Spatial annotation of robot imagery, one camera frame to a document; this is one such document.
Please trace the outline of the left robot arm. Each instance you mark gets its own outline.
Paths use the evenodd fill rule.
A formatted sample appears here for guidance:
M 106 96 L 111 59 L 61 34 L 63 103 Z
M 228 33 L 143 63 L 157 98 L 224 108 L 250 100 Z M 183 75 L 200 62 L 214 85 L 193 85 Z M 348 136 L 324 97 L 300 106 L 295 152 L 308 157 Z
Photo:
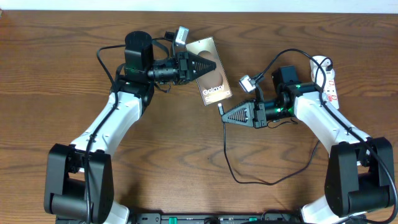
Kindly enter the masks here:
M 48 154 L 44 210 L 57 223 L 131 222 L 130 210 L 114 199 L 116 149 L 162 85 L 185 85 L 217 67 L 182 50 L 186 38 L 183 27 L 160 38 L 143 31 L 125 37 L 125 61 L 109 75 L 106 106 L 78 138 Z

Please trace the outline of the Galaxy S25 Ultra smartphone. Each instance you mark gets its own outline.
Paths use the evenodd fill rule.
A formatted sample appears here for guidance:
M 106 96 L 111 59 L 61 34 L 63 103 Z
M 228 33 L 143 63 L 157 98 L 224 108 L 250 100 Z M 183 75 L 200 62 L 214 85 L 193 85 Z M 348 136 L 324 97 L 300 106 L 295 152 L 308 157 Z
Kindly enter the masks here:
M 233 93 L 229 86 L 218 49 L 213 37 L 191 42 L 186 45 L 186 49 L 205 59 L 216 63 L 213 71 L 197 79 L 198 89 L 205 106 L 231 98 Z

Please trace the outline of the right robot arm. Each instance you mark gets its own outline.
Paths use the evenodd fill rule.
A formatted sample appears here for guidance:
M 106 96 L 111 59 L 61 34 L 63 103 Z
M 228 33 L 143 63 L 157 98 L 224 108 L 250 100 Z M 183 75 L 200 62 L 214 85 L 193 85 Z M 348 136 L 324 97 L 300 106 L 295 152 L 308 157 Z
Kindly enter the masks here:
M 224 124 L 251 128 L 266 127 L 268 122 L 297 118 L 306 124 L 328 151 L 329 160 L 324 196 L 301 208 L 305 223 L 367 222 L 364 214 L 393 207 L 397 215 L 397 189 L 391 143 L 372 138 L 352 125 L 326 98 L 314 82 L 302 83 L 293 66 L 273 72 L 277 98 L 244 101 L 228 112 L 221 112 Z

